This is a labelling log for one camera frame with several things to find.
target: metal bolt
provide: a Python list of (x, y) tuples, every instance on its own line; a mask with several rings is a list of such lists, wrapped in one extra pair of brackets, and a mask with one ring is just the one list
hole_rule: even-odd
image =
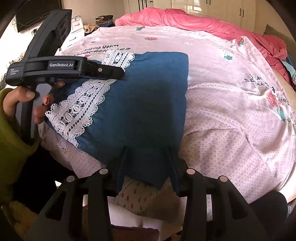
[(221, 176), (220, 177), (220, 181), (222, 181), (222, 182), (227, 182), (228, 181), (228, 178), (227, 177), (225, 177), (225, 176)]
[(192, 169), (192, 168), (187, 169), (186, 172), (187, 172), (189, 175), (193, 175), (193, 174), (195, 174), (195, 170)]
[(69, 177), (67, 177), (67, 182), (72, 182), (72, 181), (74, 181), (75, 180), (75, 177), (74, 176), (69, 176)]
[(105, 174), (108, 173), (108, 169), (107, 169), (107, 168), (102, 168), (101, 170), (99, 170), (99, 173), (100, 173), (101, 175), (105, 175)]

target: olive green sweater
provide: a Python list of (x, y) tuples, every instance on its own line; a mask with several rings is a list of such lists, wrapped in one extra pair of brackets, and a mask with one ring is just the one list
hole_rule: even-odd
[(3, 111), (3, 99), (12, 89), (7, 88), (0, 92), (0, 206), (12, 199), (12, 184), (16, 182), (27, 158), (38, 147), (25, 144), (14, 132)]

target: television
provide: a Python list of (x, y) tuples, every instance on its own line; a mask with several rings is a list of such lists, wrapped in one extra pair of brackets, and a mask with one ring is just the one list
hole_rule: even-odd
[(15, 16), (17, 31), (34, 26), (44, 20), (52, 10), (61, 8), (61, 0), (29, 0)]

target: white lace trim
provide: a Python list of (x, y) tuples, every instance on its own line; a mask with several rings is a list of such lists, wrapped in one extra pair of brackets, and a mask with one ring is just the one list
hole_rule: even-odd
[[(132, 53), (118, 50), (108, 50), (102, 64), (125, 68), (135, 59)], [(77, 136), (82, 135), (84, 127), (93, 122), (91, 116), (99, 109), (99, 104), (105, 100), (104, 94), (116, 80), (88, 80), (58, 105), (52, 104), (45, 115), (52, 126), (64, 139), (78, 147)]]

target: pink blanket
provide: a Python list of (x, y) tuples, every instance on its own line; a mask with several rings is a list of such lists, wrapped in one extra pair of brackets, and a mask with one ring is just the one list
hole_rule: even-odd
[(261, 36), (215, 18), (188, 15), (180, 9), (161, 10), (153, 7), (145, 8), (141, 12), (125, 14), (116, 19), (115, 25), (172, 26), (191, 31), (205, 31), (227, 40), (246, 36), (261, 52), (269, 65), (291, 84), (290, 76), (279, 60), (285, 60), (288, 55), (286, 44), (276, 36)]

